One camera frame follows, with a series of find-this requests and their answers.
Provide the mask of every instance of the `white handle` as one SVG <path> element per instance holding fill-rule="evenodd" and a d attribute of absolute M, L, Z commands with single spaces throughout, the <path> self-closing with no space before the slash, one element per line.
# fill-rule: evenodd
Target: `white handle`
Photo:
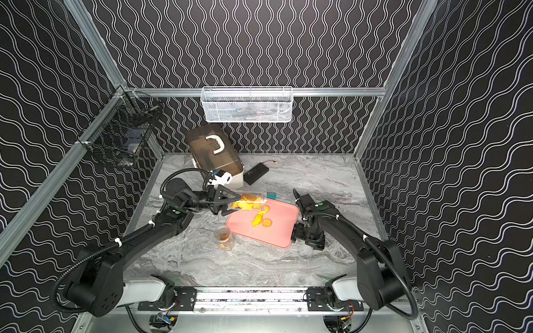
<path fill-rule="evenodd" d="M 217 150 L 213 150 L 213 154 L 218 154 L 222 150 L 224 150 L 224 142 L 222 142 L 222 139 L 218 135 L 208 135 L 205 137 L 206 139 L 215 139 L 217 143 L 219 144 L 219 148 Z"/>

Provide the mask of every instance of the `small plastic jar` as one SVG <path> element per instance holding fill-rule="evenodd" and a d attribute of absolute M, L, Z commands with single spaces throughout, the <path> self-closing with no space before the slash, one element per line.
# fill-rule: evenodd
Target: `small plastic jar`
<path fill-rule="evenodd" d="M 267 202 L 267 194 L 264 191 L 246 191 L 240 194 L 240 200 L 230 202 L 228 209 L 244 209 L 264 211 Z"/>
<path fill-rule="evenodd" d="M 215 242 L 220 246 L 221 249 L 225 251 L 231 250 L 235 244 L 231 230 L 225 225 L 216 228 Z"/>

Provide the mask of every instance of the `marble surface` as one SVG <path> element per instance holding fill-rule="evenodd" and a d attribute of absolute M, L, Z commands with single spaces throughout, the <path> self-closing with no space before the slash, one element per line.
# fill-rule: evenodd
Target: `marble surface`
<path fill-rule="evenodd" d="M 377 228 L 368 207 L 352 156 L 345 155 L 241 155 L 245 171 L 265 160 L 270 171 L 252 186 L 276 192 L 277 200 L 294 203 L 292 189 L 309 193 L 316 202 L 329 200 L 358 227 L 376 237 Z M 174 171 L 191 167 L 189 155 L 167 155 L 151 190 L 137 228 L 145 225 L 161 207 L 159 187 Z M 201 187 L 199 173 L 180 176 L 193 190 Z M 222 251 L 214 242 L 214 230 L 227 216 L 214 216 L 208 210 L 195 215 L 180 235 L 148 251 L 124 272 L 124 277 L 150 274 L 171 278 L 177 285 L 192 286 L 323 286 L 338 275 L 354 273 L 353 257 L 326 234 L 326 248 L 316 251 L 297 241 L 280 249 L 252 239 L 234 235 L 231 251 Z"/>

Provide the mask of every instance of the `battery pack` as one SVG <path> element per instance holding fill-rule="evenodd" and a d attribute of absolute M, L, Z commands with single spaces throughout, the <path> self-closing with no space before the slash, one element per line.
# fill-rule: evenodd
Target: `battery pack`
<path fill-rule="evenodd" d="M 269 169 L 265 164 L 258 163 L 256 166 L 254 166 L 247 173 L 244 174 L 244 181 L 248 185 L 252 185 L 259 178 L 261 178 L 265 173 L 267 173 L 268 170 Z"/>

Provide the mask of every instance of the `black wall panel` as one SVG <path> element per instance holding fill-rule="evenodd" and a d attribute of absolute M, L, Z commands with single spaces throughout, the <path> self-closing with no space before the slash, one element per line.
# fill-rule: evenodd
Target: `black wall panel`
<path fill-rule="evenodd" d="M 533 329 L 533 2 L 441 0 L 362 158 L 430 332 Z"/>
<path fill-rule="evenodd" d="M 0 231 L 114 91 L 62 0 L 0 2 Z"/>
<path fill-rule="evenodd" d="M 84 157 L 0 269 L 0 332 L 72 330 L 78 315 L 55 311 L 50 288 L 82 247 L 123 235 L 155 162 L 148 148 L 136 168 L 104 168 Z"/>
<path fill-rule="evenodd" d="M 420 0 L 85 0 L 134 87 L 383 86 Z"/>
<path fill-rule="evenodd" d="M 155 133 L 166 152 L 187 152 L 188 130 L 206 124 L 198 98 L 163 99 Z M 220 124 L 238 152 L 353 153 L 374 97 L 295 98 L 290 123 Z"/>

